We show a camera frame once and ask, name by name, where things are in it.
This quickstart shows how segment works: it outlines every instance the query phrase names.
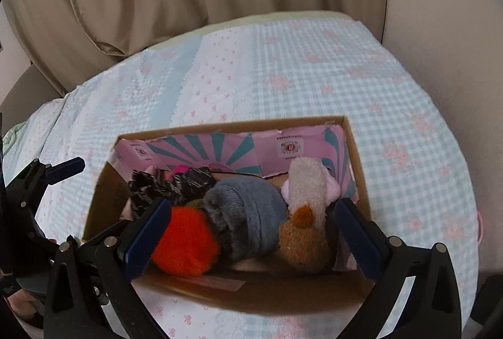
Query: wall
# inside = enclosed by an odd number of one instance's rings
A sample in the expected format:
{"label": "wall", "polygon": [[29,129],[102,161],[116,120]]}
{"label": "wall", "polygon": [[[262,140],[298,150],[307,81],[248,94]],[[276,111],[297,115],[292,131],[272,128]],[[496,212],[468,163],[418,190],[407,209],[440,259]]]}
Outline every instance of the wall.
{"label": "wall", "polygon": [[484,217],[480,269],[503,270],[503,0],[387,0],[383,44],[456,136]]}
{"label": "wall", "polygon": [[0,52],[0,104],[16,81],[30,66],[30,59],[12,32],[3,5],[0,3],[0,42],[3,51]]}

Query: metal screw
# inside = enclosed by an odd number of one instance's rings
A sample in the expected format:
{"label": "metal screw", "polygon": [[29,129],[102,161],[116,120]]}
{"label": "metal screw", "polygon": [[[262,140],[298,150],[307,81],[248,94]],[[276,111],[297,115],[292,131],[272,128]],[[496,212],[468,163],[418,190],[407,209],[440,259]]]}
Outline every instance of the metal screw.
{"label": "metal screw", "polygon": [[107,246],[107,247],[113,247],[115,244],[117,244],[117,238],[116,237],[107,237],[107,238],[105,238],[105,246]]}
{"label": "metal screw", "polygon": [[435,248],[439,253],[446,253],[447,252],[447,247],[442,244],[441,242],[435,245]]}
{"label": "metal screw", "polygon": [[389,237],[388,241],[393,247],[399,247],[402,245],[402,240],[394,235]]}
{"label": "metal screw", "polygon": [[68,251],[69,249],[70,249],[70,243],[68,241],[65,241],[59,246],[59,250],[62,253],[66,253],[66,251]]}

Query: red fuzzy ball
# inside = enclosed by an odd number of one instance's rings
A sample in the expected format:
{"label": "red fuzzy ball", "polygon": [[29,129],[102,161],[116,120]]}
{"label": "red fuzzy ball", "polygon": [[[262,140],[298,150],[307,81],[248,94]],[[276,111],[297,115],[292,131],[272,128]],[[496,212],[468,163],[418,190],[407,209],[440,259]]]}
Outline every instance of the red fuzzy ball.
{"label": "red fuzzy ball", "polygon": [[171,222],[152,255],[154,263],[165,273],[176,276],[199,276],[217,261],[220,246],[197,208],[173,207]]}

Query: mattress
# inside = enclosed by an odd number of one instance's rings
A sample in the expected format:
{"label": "mattress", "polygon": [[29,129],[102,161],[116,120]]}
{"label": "mattress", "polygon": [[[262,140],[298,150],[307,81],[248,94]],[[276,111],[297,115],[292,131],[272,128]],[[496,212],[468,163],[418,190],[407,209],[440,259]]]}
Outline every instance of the mattress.
{"label": "mattress", "polygon": [[[363,24],[339,13],[279,13],[208,26],[146,49],[41,108],[8,134],[6,181],[39,157],[84,173],[50,187],[47,237],[84,229],[94,186],[122,133],[223,121],[347,115],[373,220],[408,245],[447,244],[463,324],[476,292],[477,217],[459,146],[428,95]],[[412,279],[382,335],[405,305]],[[356,312],[244,315],[135,288],[172,337],[336,337]]]}

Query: gray plush toy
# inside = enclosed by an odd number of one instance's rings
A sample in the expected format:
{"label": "gray plush toy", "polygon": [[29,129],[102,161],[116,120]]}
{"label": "gray plush toy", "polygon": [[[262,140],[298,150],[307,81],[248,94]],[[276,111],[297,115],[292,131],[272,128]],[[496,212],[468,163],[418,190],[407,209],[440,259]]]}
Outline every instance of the gray plush toy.
{"label": "gray plush toy", "polygon": [[286,203],[264,179],[251,176],[219,181],[203,198],[203,210],[230,261],[255,258],[278,248],[278,228],[286,221]]}

